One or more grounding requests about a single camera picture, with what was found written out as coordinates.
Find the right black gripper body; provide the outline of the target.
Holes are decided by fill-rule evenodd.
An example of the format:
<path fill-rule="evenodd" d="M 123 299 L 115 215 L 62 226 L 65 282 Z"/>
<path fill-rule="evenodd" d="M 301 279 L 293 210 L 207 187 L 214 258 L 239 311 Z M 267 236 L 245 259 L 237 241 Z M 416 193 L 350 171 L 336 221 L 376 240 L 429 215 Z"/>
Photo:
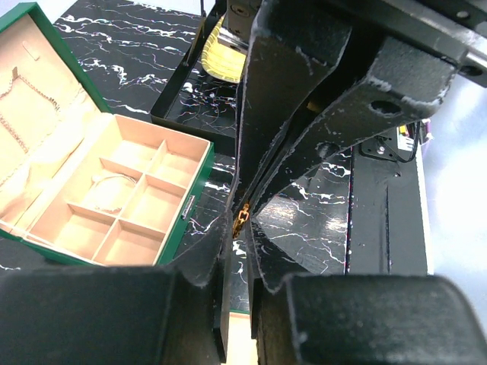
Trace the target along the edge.
<path fill-rule="evenodd" d="M 241 87 L 486 84 L 484 1 L 230 1 Z"/>

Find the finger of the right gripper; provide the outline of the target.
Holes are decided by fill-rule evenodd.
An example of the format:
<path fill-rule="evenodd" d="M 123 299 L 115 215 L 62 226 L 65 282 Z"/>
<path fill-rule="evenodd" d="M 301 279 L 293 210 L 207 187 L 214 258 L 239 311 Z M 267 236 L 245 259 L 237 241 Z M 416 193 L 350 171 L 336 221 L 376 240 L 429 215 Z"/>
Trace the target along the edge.
<path fill-rule="evenodd" d="M 345 90 L 326 79 L 331 100 L 285 142 L 250 198 L 253 214 L 296 179 L 326 159 L 400 125 L 433 116 L 457 73 L 452 64 L 403 41 L 386 37 L 372 60 Z"/>
<path fill-rule="evenodd" d="M 263 196 L 293 115 L 336 70 L 351 32 L 323 1 L 262 2 L 237 93 L 233 212 Z"/>

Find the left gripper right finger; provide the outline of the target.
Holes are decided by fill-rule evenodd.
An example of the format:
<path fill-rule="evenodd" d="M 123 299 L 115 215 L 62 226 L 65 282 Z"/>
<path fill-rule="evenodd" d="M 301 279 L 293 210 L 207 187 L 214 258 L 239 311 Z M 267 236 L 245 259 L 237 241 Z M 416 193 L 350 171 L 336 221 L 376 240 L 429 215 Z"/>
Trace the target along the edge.
<path fill-rule="evenodd" d="M 438 276 L 315 275 L 250 222 L 251 334 L 261 364 L 484 364 L 473 308 Z"/>

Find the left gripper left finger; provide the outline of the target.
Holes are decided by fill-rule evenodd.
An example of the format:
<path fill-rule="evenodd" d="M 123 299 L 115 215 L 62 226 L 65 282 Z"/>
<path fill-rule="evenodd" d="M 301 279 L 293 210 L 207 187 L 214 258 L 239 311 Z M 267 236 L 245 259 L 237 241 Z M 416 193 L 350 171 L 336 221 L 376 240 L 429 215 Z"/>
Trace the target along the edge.
<path fill-rule="evenodd" d="M 218 364 L 226 358 L 231 219 L 170 263 L 60 265 L 1 241 L 3 364 Z"/>

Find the beige jewelry tray insert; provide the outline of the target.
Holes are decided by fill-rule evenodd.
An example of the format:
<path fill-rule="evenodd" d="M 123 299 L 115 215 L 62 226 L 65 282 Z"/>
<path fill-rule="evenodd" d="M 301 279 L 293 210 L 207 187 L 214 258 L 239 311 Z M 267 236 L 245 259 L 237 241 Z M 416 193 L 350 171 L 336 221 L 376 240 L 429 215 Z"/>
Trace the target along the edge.
<path fill-rule="evenodd" d="M 256 340 L 251 338 L 250 316 L 230 312 L 226 364 L 257 365 Z"/>

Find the small gold earring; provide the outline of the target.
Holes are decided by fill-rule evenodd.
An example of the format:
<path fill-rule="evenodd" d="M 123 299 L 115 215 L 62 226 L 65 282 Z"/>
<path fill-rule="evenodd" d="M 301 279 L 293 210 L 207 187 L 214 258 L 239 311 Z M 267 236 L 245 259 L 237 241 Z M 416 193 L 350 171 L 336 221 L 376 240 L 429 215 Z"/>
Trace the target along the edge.
<path fill-rule="evenodd" d="M 249 220 L 249 217 L 250 217 L 250 205 L 249 203 L 245 203 L 242 209 L 238 212 L 238 215 L 235 218 L 233 223 L 233 227 L 232 227 L 233 240 L 238 238 L 244 224 Z"/>

